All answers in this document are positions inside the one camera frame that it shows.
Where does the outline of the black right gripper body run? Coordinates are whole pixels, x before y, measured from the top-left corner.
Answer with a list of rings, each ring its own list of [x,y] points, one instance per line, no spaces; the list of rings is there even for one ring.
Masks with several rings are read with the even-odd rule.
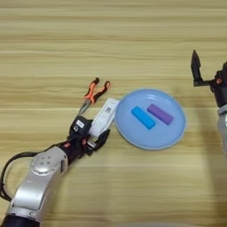
[[[211,81],[211,91],[215,94],[215,100],[218,107],[227,104],[227,61],[223,64],[223,68],[218,70],[215,78]]]

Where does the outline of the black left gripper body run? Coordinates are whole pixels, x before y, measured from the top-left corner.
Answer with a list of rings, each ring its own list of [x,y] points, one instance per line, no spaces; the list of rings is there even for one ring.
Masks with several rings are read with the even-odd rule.
[[[76,132],[71,133],[66,141],[57,144],[57,147],[66,154],[68,163],[72,164],[84,155],[91,156],[96,151],[97,144],[90,141],[88,132]]]

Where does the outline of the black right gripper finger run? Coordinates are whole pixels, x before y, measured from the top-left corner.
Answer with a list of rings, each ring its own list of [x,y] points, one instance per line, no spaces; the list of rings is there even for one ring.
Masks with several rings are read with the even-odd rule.
[[[195,87],[209,86],[210,81],[204,81],[200,73],[200,57],[196,51],[192,52],[191,70],[193,76],[193,85]]]

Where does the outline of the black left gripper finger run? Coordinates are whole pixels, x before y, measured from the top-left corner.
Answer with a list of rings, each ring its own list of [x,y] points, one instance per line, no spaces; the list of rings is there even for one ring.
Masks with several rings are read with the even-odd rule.
[[[99,148],[101,148],[105,143],[106,140],[108,139],[110,134],[110,129],[107,129],[103,133],[101,133],[96,141],[89,140],[88,141],[88,146],[92,151],[97,151]]]

